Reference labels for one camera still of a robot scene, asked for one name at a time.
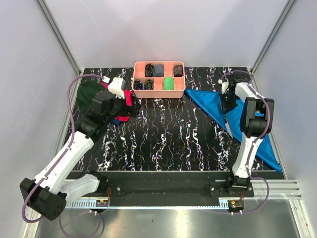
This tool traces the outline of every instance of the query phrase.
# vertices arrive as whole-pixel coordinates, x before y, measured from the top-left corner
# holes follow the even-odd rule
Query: dark green cloth
[[[90,107],[96,93],[104,91],[106,88],[93,81],[86,81],[79,85],[77,90],[77,103],[81,111],[86,111]]]

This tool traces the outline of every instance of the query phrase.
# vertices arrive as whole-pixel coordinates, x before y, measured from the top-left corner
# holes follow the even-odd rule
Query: marble pattern
[[[186,87],[218,92],[218,80],[229,70],[246,68],[190,67]],[[122,77],[131,89],[132,68],[87,68],[84,73]],[[96,78],[84,78],[83,81]],[[211,117],[187,96],[179,99],[141,99],[136,119],[117,127],[108,126],[74,170],[98,171],[226,171],[232,168],[240,143],[231,139]],[[77,121],[82,113],[74,107]],[[256,159],[253,170],[271,170]]]

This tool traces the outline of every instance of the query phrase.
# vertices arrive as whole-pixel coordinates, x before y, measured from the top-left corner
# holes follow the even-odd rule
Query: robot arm
[[[20,189],[26,200],[30,191],[45,178],[32,194],[28,202],[29,207],[47,219],[54,220],[62,213],[67,203],[87,193],[103,194],[106,192],[107,178],[96,171],[90,171],[82,178],[66,185],[63,183],[82,156],[103,137],[109,123],[117,116],[137,116],[140,105],[134,94],[130,95],[132,105],[127,105],[123,87],[124,81],[114,78],[107,90],[98,92],[93,98],[90,108],[77,122],[71,146],[68,147],[69,139],[54,159],[33,180],[25,178],[22,181]],[[63,155],[62,159],[53,168],[61,155]]]
[[[248,80],[237,77],[232,74],[228,78],[228,82],[222,84],[221,105],[224,114],[233,110],[237,104],[236,100],[241,99],[244,102],[242,115],[240,119],[240,130],[242,132],[242,143],[238,153],[237,160],[232,168],[230,187],[246,189],[249,186],[252,164],[257,149],[263,138],[256,140],[265,130],[268,114],[263,101],[258,97],[258,93],[248,85]],[[272,128],[274,100],[265,98],[269,106],[270,120],[269,127],[266,132],[268,134]],[[247,164],[248,154],[253,144],[252,153]]]

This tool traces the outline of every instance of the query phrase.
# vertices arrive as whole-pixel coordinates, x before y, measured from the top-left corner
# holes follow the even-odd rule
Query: red cloth
[[[100,83],[101,85],[103,85],[106,89],[108,89],[108,85],[105,83]],[[125,101],[127,103],[128,106],[132,106],[132,101],[131,101],[131,93],[132,91],[127,91],[127,90],[123,90],[124,93],[124,97],[125,97]],[[116,117],[116,119],[118,119],[119,121],[129,121],[130,117]]]

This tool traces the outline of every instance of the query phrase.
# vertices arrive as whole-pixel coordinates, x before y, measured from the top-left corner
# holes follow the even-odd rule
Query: gray floor
[[[246,201],[246,210],[257,207]],[[62,214],[65,230],[75,237],[90,235],[98,218],[68,209]],[[260,211],[243,216],[213,214],[199,210],[107,210],[102,213],[100,238],[297,238],[295,221],[287,201],[269,200]],[[37,238],[64,238],[58,219],[39,223]]]

